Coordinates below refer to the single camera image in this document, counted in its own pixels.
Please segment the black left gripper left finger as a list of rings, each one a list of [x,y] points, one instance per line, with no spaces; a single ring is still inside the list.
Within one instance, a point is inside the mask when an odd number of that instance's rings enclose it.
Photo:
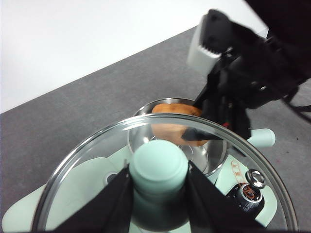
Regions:
[[[127,233],[133,210],[133,181],[129,167],[91,201],[65,220],[56,233]]]

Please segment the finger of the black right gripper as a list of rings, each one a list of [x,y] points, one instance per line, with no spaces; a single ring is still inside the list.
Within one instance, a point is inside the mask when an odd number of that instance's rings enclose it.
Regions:
[[[225,97],[219,103],[206,99],[202,102],[201,118],[213,121],[242,137],[251,137],[251,123],[246,109],[236,101]],[[186,141],[219,140],[218,136],[196,128],[187,128],[181,136]]]
[[[199,109],[203,108],[203,102],[208,99],[215,91],[215,78],[213,75],[207,76],[207,83],[194,100],[193,106]]]

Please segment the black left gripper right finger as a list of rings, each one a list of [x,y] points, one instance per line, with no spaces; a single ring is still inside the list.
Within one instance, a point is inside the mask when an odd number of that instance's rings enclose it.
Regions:
[[[266,228],[223,195],[188,162],[186,203],[192,233],[263,233]]]

